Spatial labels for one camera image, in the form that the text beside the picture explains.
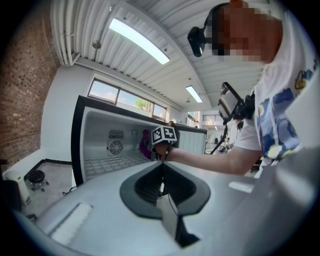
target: black stool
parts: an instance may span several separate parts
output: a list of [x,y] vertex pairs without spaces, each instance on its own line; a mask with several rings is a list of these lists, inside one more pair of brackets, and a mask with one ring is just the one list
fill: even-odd
[[32,184],[32,191],[36,190],[36,184],[39,184],[39,186],[41,187],[41,190],[43,192],[45,192],[45,189],[43,188],[43,181],[45,181],[45,183],[47,185],[49,185],[49,182],[46,180],[46,175],[42,170],[32,170],[29,172],[28,174],[28,180],[31,182]]

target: sky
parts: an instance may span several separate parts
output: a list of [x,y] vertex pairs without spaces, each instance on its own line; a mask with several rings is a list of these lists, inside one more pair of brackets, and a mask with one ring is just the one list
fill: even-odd
[[[105,99],[108,99],[113,102],[116,100],[117,92],[118,92],[117,88],[108,86],[108,85],[101,83],[99,81],[94,81],[93,85],[91,87],[91,90],[90,90],[91,95],[105,98]],[[119,97],[118,97],[117,102],[134,107],[134,108],[137,108],[136,101],[138,99],[139,99],[139,97],[121,90],[119,93]],[[163,116],[163,108],[155,105],[153,114],[158,117],[162,117]]]

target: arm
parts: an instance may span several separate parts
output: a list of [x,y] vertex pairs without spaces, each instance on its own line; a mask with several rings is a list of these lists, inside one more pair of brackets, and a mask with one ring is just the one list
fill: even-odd
[[[155,149],[163,156],[167,145],[156,145]],[[178,148],[172,148],[167,160],[218,173],[244,175],[260,155],[261,151],[236,146],[226,154],[193,154]]]

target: fan grille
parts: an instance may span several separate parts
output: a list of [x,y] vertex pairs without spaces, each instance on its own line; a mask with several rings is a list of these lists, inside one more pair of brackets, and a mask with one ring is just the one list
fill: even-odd
[[124,145],[122,144],[122,142],[119,140],[115,140],[111,142],[109,146],[109,151],[113,155],[119,155],[123,148],[124,148]]

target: vent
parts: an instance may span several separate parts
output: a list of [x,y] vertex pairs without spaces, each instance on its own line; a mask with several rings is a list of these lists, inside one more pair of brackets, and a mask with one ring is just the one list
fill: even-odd
[[114,140],[110,142],[109,153],[111,155],[119,155],[124,149],[124,145],[120,140]]
[[124,131],[123,130],[113,130],[111,129],[109,132],[109,139],[123,139]]

